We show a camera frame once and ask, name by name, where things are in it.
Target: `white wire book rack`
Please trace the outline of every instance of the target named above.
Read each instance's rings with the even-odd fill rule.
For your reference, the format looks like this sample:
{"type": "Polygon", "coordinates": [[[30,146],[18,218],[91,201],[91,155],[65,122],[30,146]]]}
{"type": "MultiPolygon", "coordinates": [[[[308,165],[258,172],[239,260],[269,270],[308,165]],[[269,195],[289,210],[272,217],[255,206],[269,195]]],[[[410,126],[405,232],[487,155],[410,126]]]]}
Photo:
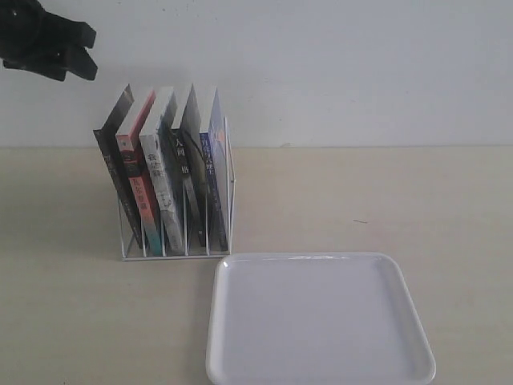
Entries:
{"type": "MultiPolygon", "coordinates": [[[[227,191],[226,196],[226,207],[228,207],[228,250],[221,251],[219,239],[216,236],[216,221],[212,221],[209,218],[209,210],[205,210],[205,234],[206,242],[205,247],[202,247],[197,237],[194,225],[192,225],[192,217],[188,208],[187,195],[184,188],[184,240],[185,250],[184,253],[174,252],[165,241],[164,236],[164,223],[160,223],[162,232],[162,250],[161,256],[155,256],[151,254],[144,234],[144,229],[141,223],[141,229],[143,232],[143,248],[140,249],[137,243],[134,242],[135,237],[131,231],[130,225],[127,223],[127,218],[124,215],[121,202],[118,201],[118,213],[119,213],[119,235],[121,240],[121,259],[123,261],[158,261],[158,260],[172,260],[172,259],[193,259],[193,258],[218,258],[224,255],[232,253],[232,239],[233,239],[233,212],[234,212],[234,201],[235,201],[235,171],[233,167],[232,157],[232,145],[230,142],[230,134],[228,129],[228,120],[224,117],[224,129],[226,136],[224,138],[226,144],[226,173],[227,173],[227,191]]],[[[206,194],[205,207],[210,205],[208,194],[206,194]]]]}

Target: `white wall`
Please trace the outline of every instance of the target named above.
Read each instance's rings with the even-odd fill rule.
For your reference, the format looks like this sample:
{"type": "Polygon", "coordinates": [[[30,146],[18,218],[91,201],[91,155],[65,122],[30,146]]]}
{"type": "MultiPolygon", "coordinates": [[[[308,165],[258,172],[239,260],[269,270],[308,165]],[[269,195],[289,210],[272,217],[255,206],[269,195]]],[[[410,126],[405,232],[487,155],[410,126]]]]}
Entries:
{"type": "Polygon", "coordinates": [[[0,70],[0,145],[86,146],[123,81],[217,82],[237,146],[513,144],[511,0],[42,0],[93,83],[0,70]]]}

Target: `red book cover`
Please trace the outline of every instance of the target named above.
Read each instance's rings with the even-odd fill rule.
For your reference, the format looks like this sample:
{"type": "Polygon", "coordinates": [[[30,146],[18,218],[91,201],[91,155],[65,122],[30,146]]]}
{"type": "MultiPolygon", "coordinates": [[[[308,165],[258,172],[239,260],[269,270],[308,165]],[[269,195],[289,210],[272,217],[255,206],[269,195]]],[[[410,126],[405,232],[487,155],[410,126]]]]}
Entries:
{"type": "Polygon", "coordinates": [[[139,133],[155,101],[155,91],[148,89],[135,97],[127,117],[116,134],[119,150],[123,157],[128,179],[135,195],[151,253],[162,255],[160,237],[160,210],[150,173],[139,142],[139,133]]]}

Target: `white tray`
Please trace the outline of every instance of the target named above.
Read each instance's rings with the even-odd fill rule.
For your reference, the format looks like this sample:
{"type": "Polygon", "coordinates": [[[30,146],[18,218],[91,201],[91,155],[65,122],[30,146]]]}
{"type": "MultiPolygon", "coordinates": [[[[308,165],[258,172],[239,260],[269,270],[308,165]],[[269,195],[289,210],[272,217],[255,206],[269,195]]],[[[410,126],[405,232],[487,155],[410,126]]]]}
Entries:
{"type": "Polygon", "coordinates": [[[420,385],[435,363],[390,257],[236,254],[216,271],[207,372],[215,385],[420,385]]]}

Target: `book spine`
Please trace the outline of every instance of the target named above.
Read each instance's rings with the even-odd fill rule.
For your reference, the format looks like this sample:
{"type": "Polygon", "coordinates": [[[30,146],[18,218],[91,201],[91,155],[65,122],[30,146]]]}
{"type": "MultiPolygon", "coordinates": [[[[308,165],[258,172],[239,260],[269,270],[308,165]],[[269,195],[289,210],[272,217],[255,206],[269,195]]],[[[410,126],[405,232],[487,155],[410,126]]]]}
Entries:
{"type": "Polygon", "coordinates": [[[228,238],[226,228],[224,227],[223,209],[221,207],[219,189],[217,188],[216,168],[212,158],[212,147],[210,145],[210,137],[207,132],[200,133],[201,147],[207,173],[208,186],[210,188],[210,197],[212,198],[212,206],[214,217],[217,223],[218,236],[221,249],[228,250],[228,238]]]}
{"type": "Polygon", "coordinates": [[[178,183],[178,181],[172,180],[165,167],[167,162],[164,159],[164,147],[160,143],[159,136],[145,135],[141,136],[140,140],[169,245],[173,252],[184,253],[184,226],[173,192],[173,183],[178,183]]]}
{"type": "Polygon", "coordinates": [[[187,149],[185,148],[184,138],[182,136],[181,130],[171,130],[170,136],[172,142],[172,151],[176,154],[178,166],[180,167],[180,171],[182,173],[185,193],[187,195],[189,207],[191,209],[192,220],[197,228],[200,245],[201,247],[205,247],[205,218],[201,215],[198,198],[196,196],[196,191],[194,190],[194,183],[192,182],[191,176],[191,166],[186,155],[187,149]]]}
{"type": "Polygon", "coordinates": [[[124,175],[124,172],[122,172],[124,170],[119,170],[118,167],[116,167],[114,159],[115,154],[112,154],[111,152],[111,148],[108,145],[105,133],[102,130],[94,130],[94,134],[96,141],[98,142],[99,150],[101,151],[103,159],[105,160],[105,164],[107,165],[107,170],[111,175],[112,182],[114,183],[114,187],[118,194],[119,201],[121,202],[125,215],[127,216],[128,224],[130,225],[131,230],[134,233],[135,241],[137,242],[137,245],[140,248],[142,248],[143,235],[141,231],[141,219],[136,209],[137,206],[135,203],[134,194],[130,190],[130,183],[126,179],[123,180],[121,174],[124,175]]]}
{"type": "Polygon", "coordinates": [[[160,239],[160,218],[156,195],[151,186],[150,174],[144,161],[143,149],[138,146],[135,151],[121,152],[128,180],[135,195],[135,202],[147,234],[148,243],[154,256],[162,255],[160,239]]]}

